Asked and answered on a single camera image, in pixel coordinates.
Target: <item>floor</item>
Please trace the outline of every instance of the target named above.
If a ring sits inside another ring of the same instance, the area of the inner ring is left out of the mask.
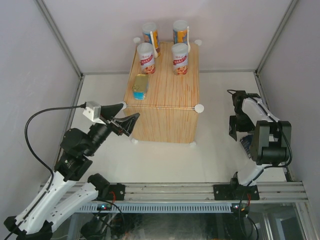
[[[79,104],[96,101],[112,105],[123,101],[128,74],[85,76]],[[199,74],[200,103],[196,146],[178,143],[138,142],[131,137],[111,134],[101,145],[93,164],[81,182],[100,173],[112,183],[203,183],[229,182],[236,171],[251,161],[239,142],[228,134],[229,116],[234,114],[231,95],[227,89],[257,93],[252,72],[211,72]],[[89,131],[91,122],[77,109],[72,128]],[[261,182],[286,181],[281,168],[271,168]]]

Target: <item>gray wall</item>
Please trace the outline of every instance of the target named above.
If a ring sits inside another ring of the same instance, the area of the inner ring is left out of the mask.
[[[299,1],[261,73],[271,110],[292,124],[292,171],[320,223],[320,1]]]
[[[49,177],[29,152],[24,126],[35,112],[72,103],[78,77],[32,0],[3,1],[0,8],[0,239],[6,217],[21,212]],[[31,122],[30,143],[53,165],[68,111]]]

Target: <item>wood grain surface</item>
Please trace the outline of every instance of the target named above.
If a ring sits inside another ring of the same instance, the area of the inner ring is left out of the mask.
[[[140,113],[132,133],[137,140],[183,144],[194,141],[199,114],[193,109],[132,106],[123,111],[127,116]]]
[[[144,100],[133,98],[135,77],[141,74],[135,52],[124,101],[128,106],[194,108],[199,103],[199,46],[191,43],[188,72],[177,76],[173,72],[171,47],[173,42],[161,42],[161,55],[155,59],[155,73],[149,76],[149,89]]]

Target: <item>can label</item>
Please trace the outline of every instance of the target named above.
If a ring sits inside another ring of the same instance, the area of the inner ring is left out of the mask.
[[[185,75],[188,72],[188,54],[173,54],[173,73]]]
[[[152,44],[150,33],[143,32],[142,34],[143,34],[144,42]],[[152,34],[153,34],[153,40],[154,40],[154,48],[155,48],[156,52],[158,53],[158,55],[160,55],[158,30],[153,31]]]
[[[188,31],[175,31],[173,30],[173,42],[174,44],[188,44]]]
[[[153,52],[139,54],[142,74],[153,74],[156,71]]]

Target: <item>can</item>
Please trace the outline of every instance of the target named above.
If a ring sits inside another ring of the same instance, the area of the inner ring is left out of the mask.
[[[146,74],[138,74],[135,76],[134,84],[132,87],[133,97],[136,100],[143,100],[146,98],[146,94],[149,86],[149,76]]]
[[[139,55],[142,74],[153,74],[156,71],[154,48],[148,42],[141,43],[136,51]]]
[[[173,43],[188,44],[188,23],[184,20],[177,20],[173,23]]]
[[[152,44],[150,32],[152,32],[152,35],[153,35],[154,48],[158,53],[158,56],[160,56],[158,30],[157,30],[157,25],[154,22],[147,22],[142,26],[142,34],[143,34],[144,42]]]
[[[176,43],[172,46],[173,73],[185,75],[188,72],[188,45]]]

